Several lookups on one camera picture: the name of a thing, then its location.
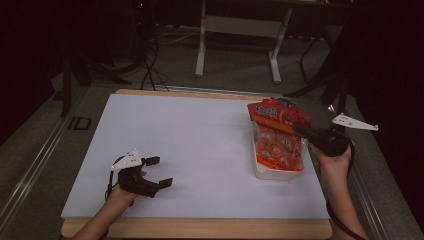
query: table leg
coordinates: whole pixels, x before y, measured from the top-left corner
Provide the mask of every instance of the table leg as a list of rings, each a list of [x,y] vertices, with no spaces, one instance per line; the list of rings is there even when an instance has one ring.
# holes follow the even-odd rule
[[[272,78],[274,83],[281,83],[280,70],[278,69],[277,55],[280,51],[281,43],[283,42],[284,35],[286,33],[287,27],[289,25],[289,20],[291,14],[293,12],[293,8],[287,9],[286,16],[284,17],[284,22],[281,24],[280,31],[277,36],[277,42],[275,44],[274,51],[269,52],[269,62],[271,64]]]
[[[203,67],[205,65],[205,17],[206,17],[206,0],[202,1],[202,19],[200,20],[200,46],[197,54],[196,77],[203,76]]]

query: human hand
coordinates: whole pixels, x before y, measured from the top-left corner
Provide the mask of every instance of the human hand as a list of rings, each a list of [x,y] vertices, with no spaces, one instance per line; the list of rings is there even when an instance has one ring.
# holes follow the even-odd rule
[[[324,152],[313,145],[311,145],[311,150],[318,158],[321,180],[325,189],[333,185],[347,183],[349,163],[351,161],[350,146],[348,146],[342,155],[336,157],[327,156]]]

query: plastic container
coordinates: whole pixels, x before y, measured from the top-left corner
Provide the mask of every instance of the plastic container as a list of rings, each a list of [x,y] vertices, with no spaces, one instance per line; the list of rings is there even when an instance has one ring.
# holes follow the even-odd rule
[[[304,170],[304,139],[252,122],[255,176],[260,179],[290,180]]]

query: wooden table edge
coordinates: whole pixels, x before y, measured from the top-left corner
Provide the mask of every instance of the wooden table edge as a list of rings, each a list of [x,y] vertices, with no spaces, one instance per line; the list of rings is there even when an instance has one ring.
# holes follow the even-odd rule
[[[74,236],[88,221],[89,218],[65,219],[62,235]],[[328,219],[121,218],[110,227],[108,237],[327,239],[331,234]]]

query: orange food package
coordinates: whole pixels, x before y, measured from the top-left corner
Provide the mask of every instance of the orange food package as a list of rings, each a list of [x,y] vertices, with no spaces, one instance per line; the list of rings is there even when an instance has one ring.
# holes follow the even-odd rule
[[[248,105],[257,161],[271,169],[303,171],[302,139],[293,124],[311,126],[311,118],[287,101],[264,99]]]

